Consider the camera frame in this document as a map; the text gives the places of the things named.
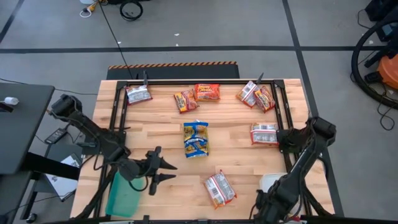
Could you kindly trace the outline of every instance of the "snack bag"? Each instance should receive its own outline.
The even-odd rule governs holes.
[[[202,121],[184,123],[184,146],[187,158],[209,155],[208,125]]]
[[[198,107],[193,90],[176,93],[174,98],[180,113],[188,112]]]
[[[278,144],[276,125],[254,123],[250,131],[252,144]]]
[[[212,175],[207,179],[205,187],[209,191],[215,209],[230,203],[234,197],[237,197],[222,170],[219,174]]]
[[[147,85],[142,85],[139,87],[126,87],[126,91],[128,97],[128,105],[133,105],[152,99],[152,96],[148,91]]]
[[[255,91],[254,97],[258,107],[260,107],[264,113],[275,106],[275,101],[265,86],[262,86],[261,89]]]
[[[220,99],[220,84],[196,84],[197,101],[216,101]]]
[[[236,97],[242,101],[245,105],[252,108],[256,104],[254,92],[259,90],[259,87],[254,82],[249,81],[248,84],[236,95]]]

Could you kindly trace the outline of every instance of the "wooden tabletop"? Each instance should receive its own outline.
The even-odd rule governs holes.
[[[94,110],[93,121],[102,128],[109,127],[117,81],[102,81]],[[162,170],[175,174],[176,178],[162,182],[154,196],[148,191],[141,194],[139,208],[132,219],[142,220],[150,215],[152,220],[180,219],[247,219],[256,199],[259,180],[264,174],[285,172],[282,154],[275,146],[252,145],[252,123],[276,124],[275,111],[264,114],[260,109],[250,109],[235,95],[244,85],[221,85],[218,103],[199,102],[194,111],[180,114],[174,93],[193,88],[192,85],[152,85],[149,91],[153,100],[127,108],[126,146],[131,158],[142,159],[148,150],[162,146],[161,156],[178,167],[178,170]],[[299,79],[285,80],[287,98],[295,128],[305,127],[308,118],[307,102]],[[196,119],[209,123],[210,152],[208,157],[187,159],[183,146],[183,123]],[[284,128],[287,128],[283,116]],[[71,217],[78,215],[98,188],[100,170],[93,170],[91,160],[80,172]],[[214,209],[203,181],[222,169],[238,197],[227,206]],[[326,210],[333,213],[333,206],[321,162],[317,161],[306,176],[308,188]],[[104,215],[108,199],[103,197],[101,215]]]

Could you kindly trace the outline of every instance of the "concrete floor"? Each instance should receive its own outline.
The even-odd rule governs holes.
[[[366,32],[356,23],[357,12],[369,1],[288,0],[300,45],[354,46]],[[0,2],[0,29],[17,2]],[[144,15],[136,22],[123,20],[116,6],[104,7],[122,47],[294,46],[280,0],[152,0],[142,5]],[[24,1],[0,50],[116,47],[100,9],[82,19],[78,15],[82,8],[77,0]],[[372,25],[365,14],[361,22]],[[377,37],[370,40],[379,45]],[[319,114],[337,125],[336,142],[329,152],[341,203],[346,217],[397,220],[397,128],[383,130],[376,112],[378,103],[350,82],[351,54],[303,52]],[[234,60],[241,78],[254,78],[261,72],[264,78],[302,78],[294,49],[128,52],[124,56],[128,64]],[[95,93],[108,66],[121,64],[119,53],[0,54],[0,78]],[[56,92],[53,101],[60,94]],[[95,96],[78,97],[83,112],[90,116]],[[397,119],[398,112],[392,110],[389,116]],[[37,135],[45,138],[63,125],[45,116]],[[70,131],[73,136],[78,134],[76,129]],[[43,154],[45,146],[35,140],[31,151]],[[48,196],[40,194],[38,199]],[[64,203],[46,200],[35,204],[32,211],[39,215],[38,223],[65,220],[72,202],[73,197]]]

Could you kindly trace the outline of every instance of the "green plastic container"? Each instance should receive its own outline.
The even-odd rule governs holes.
[[[131,183],[135,188],[141,189],[144,181],[140,178],[134,179]],[[126,218],[132,217],[137,210],[139,197],[140,192],[133,190],[129,182],[117,172],[113,179],[105,213]]]

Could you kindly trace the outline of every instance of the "orange warning stripe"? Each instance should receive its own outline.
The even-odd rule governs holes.
[[[172,67],[172,66],[199,66],[199,65],[236,65],[236,62],[181,62],[181,63],[155,63],[142,65],[111,65],[108,70],[115,68],[153,68],[153,67]]]

